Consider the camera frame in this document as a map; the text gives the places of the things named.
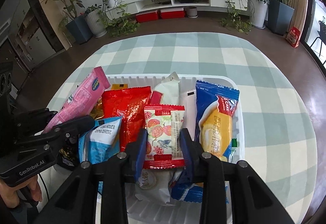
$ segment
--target human hand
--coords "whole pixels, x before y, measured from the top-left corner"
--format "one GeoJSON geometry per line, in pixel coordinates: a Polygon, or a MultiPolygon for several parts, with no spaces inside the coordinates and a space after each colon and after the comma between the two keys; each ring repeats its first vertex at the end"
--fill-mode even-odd
{"type": "Polygon", "coordinates": [[[0,195],[8,208],[15,208],[19,205],[19,197],[16,191],[25,186],[30,189],[33,200],[42,202],[42,191],[37,181],[37,175],[15,187],[7,186],[0,178],[0,195]]]}

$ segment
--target round table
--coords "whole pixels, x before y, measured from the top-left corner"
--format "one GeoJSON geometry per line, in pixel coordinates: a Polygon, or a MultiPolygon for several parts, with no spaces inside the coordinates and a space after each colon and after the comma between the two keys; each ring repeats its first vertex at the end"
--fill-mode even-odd
{"type": "Polygon", "coordinates": [[[106,74],[226,76],[240,90],[245,160],[296,223],[304,218],[317,173],[316,136],[302,99],[281,71],[250,42],[227,34],[153,34],[107,44],[65,81],[48,104],[64,101],[94,67],[106,74]]]}

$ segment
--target red storage box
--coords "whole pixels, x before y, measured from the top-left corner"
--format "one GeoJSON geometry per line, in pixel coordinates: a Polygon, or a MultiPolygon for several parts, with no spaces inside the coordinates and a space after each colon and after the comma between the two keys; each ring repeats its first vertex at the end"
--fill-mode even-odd
{"type": "Polygon", "coordinates": [[[171,18],[184,18],[185,10],[183,8],[170,8],[161,10],[162,19],[171,19],[171,18]]]}
{"type": "Polygon", "coordinates": [[[158,19],[159,19],[159,10],[136,14],[136,20],[139,23],[155,21],[158,19]]]}

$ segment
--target metal screw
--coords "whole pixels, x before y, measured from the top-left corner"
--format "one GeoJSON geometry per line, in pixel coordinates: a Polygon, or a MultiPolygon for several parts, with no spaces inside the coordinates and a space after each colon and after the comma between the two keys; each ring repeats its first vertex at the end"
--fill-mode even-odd
{"type": "Polygon", "coordinates": [[[89,161],[83,161],[80,166],[83,168],[83,169],[86,169],[88,168],[89,166],[91,165],[91,163],[89,161]]]}
{"type": "Polygon", "coordinates": [[[248,163],[244,160],[239,160],[238,164],[242,168],[246,168],[248,166],[248,163]]]}
{"type": "Polygon", "coordinates": [[[125,152],[119,152],[119,153],[117,154],[117,157],[118,157],[119,159],[124,159],[124,158],[127,157],[127,154],[126,154],[125,152]]]}
{"type": "Polygon", "coordinates": [[[202,157],[203,157],[204,159],[209,159],[209,158],[211,157],[211,154],[210,154],[209,152],[203,152],[203,153],[202,153],[202,157]]]}

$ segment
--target tv stand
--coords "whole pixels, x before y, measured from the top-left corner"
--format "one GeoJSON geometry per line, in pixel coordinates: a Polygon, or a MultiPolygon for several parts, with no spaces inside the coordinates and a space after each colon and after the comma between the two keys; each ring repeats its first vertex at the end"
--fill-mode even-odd
{"type": "MultiPolygon", "coordinates": [[[[234,5],[239,10],[247,10],[248,0],[232,0],[234,5]]],[[[210,6],[227,8],[228,4],[226,0],[125,0],[122,2],[127,4],[124,8],[126,13],[141,13],[149,10],[156,10],[169,7],[180,6],[210,6]]],[[[108,17],[118,18],[121,15],[119,8],[111,8],[108,10],[110,15],[108,17]]]]}

